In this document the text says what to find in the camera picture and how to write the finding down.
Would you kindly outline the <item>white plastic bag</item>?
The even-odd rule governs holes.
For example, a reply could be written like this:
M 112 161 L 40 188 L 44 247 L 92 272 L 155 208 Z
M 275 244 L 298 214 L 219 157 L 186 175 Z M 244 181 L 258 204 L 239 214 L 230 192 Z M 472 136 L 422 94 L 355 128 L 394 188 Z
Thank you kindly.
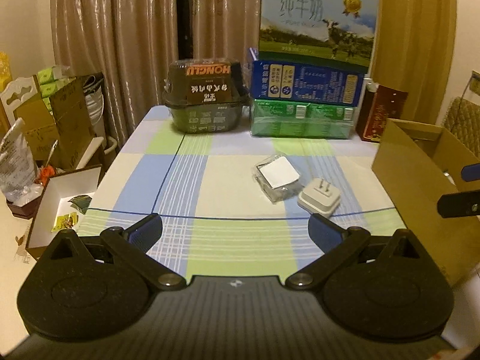
M 25 122 L 18 118 L 1 140 L 1 192 L 8 202 L 23 207 L 41 196 L 36 182 L 38 166 L 24 135 Z

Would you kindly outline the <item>brown cardboard box stack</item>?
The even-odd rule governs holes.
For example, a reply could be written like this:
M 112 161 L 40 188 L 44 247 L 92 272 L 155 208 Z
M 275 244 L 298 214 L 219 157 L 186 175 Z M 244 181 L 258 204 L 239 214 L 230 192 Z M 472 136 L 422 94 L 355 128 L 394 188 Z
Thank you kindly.
M 46 98 L 35 76 L 20 77 L 1 92 L 1 105 L 10 124 L 24 121 L 24 135 L 33 159 L 70 171 L 95 137 L 86 106 L 83 80 L 68 77 Z

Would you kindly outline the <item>beige curtain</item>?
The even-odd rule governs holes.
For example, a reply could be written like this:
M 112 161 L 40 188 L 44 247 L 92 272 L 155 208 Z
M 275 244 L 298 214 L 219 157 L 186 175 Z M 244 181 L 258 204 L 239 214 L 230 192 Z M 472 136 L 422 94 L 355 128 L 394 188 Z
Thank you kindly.
M 55 61 L 102 73 L 109 132 L 126 143 L 162 102 L 179 59 L 244 61 L 258 41 L 260 0 L 50 0 Z

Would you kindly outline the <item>white plug night light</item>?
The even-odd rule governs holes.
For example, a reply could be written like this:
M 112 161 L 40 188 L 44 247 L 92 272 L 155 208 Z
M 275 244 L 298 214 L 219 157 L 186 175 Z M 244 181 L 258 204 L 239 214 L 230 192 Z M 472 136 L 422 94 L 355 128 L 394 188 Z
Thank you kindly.
M 341 192 L 329 181 L 315 178 L 298 195 L 298 205 L 310 214 L 329 218 L 340 205 Z

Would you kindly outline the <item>open cardboard box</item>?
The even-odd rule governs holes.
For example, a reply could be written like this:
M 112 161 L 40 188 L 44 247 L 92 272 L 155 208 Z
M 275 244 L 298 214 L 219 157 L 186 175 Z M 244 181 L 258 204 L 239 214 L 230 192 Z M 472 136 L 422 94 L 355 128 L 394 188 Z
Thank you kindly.
M 479 217 L 444 219 L 437 211 L 443 194 L 479 188 L 461 178 L 478 158 L 443 127 L 389 119 L 372 170 L 450 285 L 479 265 Z

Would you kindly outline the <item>clear plastic packet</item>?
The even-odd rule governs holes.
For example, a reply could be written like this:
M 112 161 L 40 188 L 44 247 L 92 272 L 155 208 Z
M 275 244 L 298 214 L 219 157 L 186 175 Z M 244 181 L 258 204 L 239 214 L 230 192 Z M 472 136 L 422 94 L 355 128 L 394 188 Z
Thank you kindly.
M 253 177 L 273 204 L 298 195 L 304 187 L 301 173 L 283 154 L 272 155 L 256 164 Z

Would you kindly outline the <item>blue milk carton box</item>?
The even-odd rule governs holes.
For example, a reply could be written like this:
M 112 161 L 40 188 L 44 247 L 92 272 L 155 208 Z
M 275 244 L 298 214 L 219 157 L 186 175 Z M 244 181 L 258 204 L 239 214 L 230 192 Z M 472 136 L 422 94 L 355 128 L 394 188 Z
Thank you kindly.
M 265 60 L 247 51 L 246 81 L 253 98 L 356 107 L 365 76 L 329 67 Z

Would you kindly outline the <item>dark red gift box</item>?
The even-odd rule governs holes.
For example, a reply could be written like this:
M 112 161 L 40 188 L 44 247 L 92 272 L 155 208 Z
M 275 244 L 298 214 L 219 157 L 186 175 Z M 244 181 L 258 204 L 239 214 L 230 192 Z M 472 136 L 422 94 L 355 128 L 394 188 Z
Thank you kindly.
M 379 142 L 389 118 L 399 119 L 408 93 L 367 81 L 355 126 L 362 141 Z

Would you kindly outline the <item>checked tablecloth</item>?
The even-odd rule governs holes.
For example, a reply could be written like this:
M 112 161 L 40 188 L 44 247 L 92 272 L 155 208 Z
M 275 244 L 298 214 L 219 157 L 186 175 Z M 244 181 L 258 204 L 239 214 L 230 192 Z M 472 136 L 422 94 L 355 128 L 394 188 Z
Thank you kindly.
M 285 155 L 303 182 L 328 180 L 341 193 L 333 221 L 390 236 L 403 221 L 371 169 L 377 146 L 348 140 L 261 138 L 249 120 L 228 133 L 185 135 L 164 106 L 153 107 L 116 156 L 82 219 L 93 236 L 127 228 L 151 213 L 163 234 L 150 256 L 185 278 L 276 275 L 286 278 L 320 257 L 308 213 L 295 198 L 273 203 L 253 176 Z

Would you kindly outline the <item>black hot pot bowl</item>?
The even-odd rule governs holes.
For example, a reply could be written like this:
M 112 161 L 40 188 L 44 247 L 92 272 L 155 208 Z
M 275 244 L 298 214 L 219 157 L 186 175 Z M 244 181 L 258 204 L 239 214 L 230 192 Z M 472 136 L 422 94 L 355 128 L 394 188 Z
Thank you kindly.
M 170 64 L 163 104 L 182 133 L 223 133 L 239 125 L 248 93 L 242 66 L 229 58 L 183 59 Z

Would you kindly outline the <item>wooden door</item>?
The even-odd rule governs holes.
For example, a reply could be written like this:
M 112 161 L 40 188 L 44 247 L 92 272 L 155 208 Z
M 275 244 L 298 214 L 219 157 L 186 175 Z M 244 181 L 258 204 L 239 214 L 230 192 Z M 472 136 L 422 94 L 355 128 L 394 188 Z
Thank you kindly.
M 380 0 L 371 77 L 408 94 L 402 117 L 433 125 L 456 36 L 456 0 Z

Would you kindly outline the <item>yellow plastic bag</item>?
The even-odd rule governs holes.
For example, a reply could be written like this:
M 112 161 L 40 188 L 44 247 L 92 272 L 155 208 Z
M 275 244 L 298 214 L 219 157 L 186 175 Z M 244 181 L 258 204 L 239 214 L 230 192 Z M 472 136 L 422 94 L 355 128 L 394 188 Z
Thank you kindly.
M 12 81 L 10 59 L 4 52 L 0 52 L 0 92 L 4 91 Z

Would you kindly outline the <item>cow milk carton box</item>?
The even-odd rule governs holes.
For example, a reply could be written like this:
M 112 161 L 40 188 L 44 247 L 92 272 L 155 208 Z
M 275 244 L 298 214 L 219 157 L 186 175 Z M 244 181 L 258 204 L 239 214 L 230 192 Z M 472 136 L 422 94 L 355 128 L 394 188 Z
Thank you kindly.
M 366 74 L 379 0 L 260 0 L 260 59 Z

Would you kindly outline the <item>wall power outlet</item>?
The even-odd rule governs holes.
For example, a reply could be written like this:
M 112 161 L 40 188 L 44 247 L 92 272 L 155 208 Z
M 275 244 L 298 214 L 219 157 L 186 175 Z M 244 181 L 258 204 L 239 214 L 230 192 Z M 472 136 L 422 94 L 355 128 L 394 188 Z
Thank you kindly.
M 473 70 L 469 79 L 469 90 L 480 96 L 480 73 Z

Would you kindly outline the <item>green drink carton pack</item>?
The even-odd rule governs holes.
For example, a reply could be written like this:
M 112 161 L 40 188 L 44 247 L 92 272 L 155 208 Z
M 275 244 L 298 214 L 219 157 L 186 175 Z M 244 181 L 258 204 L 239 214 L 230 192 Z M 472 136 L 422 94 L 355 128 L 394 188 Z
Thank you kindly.
M 330 104 L 254 99 L 250 131 L 255 137 L 348 139 L 355 110 Z

